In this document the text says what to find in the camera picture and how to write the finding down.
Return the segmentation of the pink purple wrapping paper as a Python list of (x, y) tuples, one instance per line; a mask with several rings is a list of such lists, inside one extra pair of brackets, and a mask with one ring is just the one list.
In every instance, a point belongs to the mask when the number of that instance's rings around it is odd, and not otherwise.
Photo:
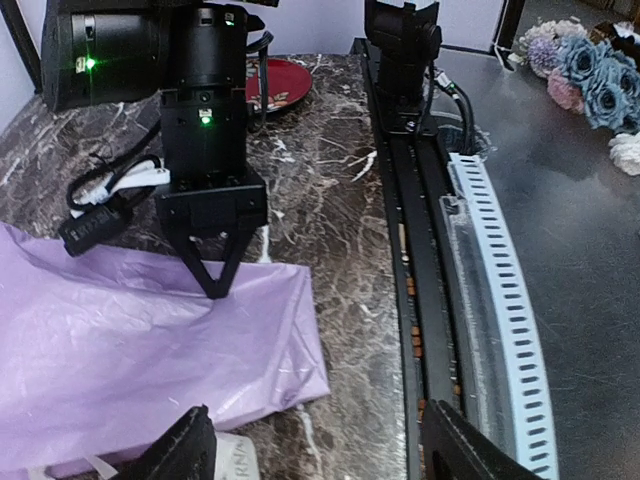
[(1, 228), (1, 475), (136, 452), (194, 406), (229, 431), (330, 391), (307, 267), (207, 298), (176, 258)]

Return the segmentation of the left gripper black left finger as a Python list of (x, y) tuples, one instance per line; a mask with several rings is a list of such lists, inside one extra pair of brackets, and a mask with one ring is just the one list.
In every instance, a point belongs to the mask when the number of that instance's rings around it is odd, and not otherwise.
[(117, 474), (119, 480), (213, 480), (217, 439), (209, 410), (192, 407), (143, 454)]

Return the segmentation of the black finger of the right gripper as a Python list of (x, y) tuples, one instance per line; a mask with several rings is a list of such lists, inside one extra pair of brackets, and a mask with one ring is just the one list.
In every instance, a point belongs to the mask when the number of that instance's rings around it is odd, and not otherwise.
[(209, 299), (230, 293), (255, 227), (244, 223), (196, 225), (181, 221), (174, 227), (174, 250)]

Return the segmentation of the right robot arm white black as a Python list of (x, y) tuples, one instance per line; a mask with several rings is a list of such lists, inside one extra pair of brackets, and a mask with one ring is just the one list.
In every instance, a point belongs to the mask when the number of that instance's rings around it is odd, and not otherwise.
[(246, 60), (258, 57), (268, 87), (272, 35), (235, 4), (210, 1), (51, 1), (42, 35), (42, 87), (54, 112), (160, 99), (149, 131), (161, 155), (140, 141), (68, 187), (70, 215), (59, 229), (80, 256), (129, 226), (153, 198), (161, 229), (207, 297), (227, 296), (244, 253), (267, 222), (265, 181), (248, 164), (247, 136), (266, 122), (268, 96), (246, 95)]

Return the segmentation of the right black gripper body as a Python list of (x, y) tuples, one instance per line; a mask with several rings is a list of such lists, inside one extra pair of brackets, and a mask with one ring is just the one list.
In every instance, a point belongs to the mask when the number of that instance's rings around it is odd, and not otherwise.
[(267, 223), (264, 180), (247, 163), (243, 89), (164, 90), (161, 141), (170, 184), (155, 194), (166, 234), (254, 231)]

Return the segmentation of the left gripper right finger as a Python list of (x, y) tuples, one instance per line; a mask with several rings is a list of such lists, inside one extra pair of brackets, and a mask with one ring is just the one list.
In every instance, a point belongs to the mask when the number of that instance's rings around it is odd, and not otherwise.
[(427, 479), (538, 479), (445, 401), (430, 400), (426, 404), (422, 436)]

